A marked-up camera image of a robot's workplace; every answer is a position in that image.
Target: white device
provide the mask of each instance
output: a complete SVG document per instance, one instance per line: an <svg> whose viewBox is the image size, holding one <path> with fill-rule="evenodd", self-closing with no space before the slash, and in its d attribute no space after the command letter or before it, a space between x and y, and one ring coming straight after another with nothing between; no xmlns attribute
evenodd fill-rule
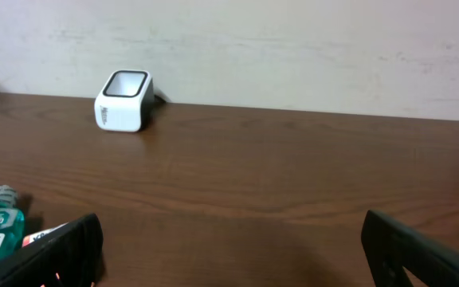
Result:
<svg viewBox="0 0 459 287"><path fill-rule="evenodd" d="M137 132L146 127L153 104L149 72L116 71L95 99L96 124L108 131Z"/></svg>

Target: white wall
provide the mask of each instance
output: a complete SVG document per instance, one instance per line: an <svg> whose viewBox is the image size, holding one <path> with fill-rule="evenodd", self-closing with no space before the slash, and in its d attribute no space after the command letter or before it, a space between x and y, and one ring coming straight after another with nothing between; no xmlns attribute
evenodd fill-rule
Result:
<svg viewBox="0 0 459 287"><path fill-rule="evenodd" d="M0 0L0 90L459 120L459 0Z"/></svg>

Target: brown tabletop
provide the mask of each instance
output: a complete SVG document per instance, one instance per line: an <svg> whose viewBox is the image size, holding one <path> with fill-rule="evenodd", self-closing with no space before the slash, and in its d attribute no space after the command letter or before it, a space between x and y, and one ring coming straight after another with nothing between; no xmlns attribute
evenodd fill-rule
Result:
<svg viewBox="0 0 459 287"><path fill-rule="evenodd" d="M371 208L459 251L459 122L169 104L118 133L0 94L0 184L30 228L98 215L100 286L370 286Z"/></svg>

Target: device logo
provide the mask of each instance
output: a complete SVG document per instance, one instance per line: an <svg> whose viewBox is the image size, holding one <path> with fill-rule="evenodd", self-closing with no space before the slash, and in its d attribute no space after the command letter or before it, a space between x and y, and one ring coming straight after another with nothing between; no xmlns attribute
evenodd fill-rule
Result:
<svg viewBox="0 0 459 287"><path fill-rule="evenodd" d="M108 122L108 108L100 106L100 112L102 113L102 124Z"/></svg>

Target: wooden table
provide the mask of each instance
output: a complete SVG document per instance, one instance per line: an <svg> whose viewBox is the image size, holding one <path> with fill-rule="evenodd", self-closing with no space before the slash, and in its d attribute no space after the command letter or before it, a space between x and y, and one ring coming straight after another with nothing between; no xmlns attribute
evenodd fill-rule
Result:
<svg viewBox="0 0 459 287"><path fill-rule="evenodd" d="M0 184L30 228L99 216L100 286L370 286L371 208L459 250L459 122L169 104L117 133L0 94Z"/></svg>

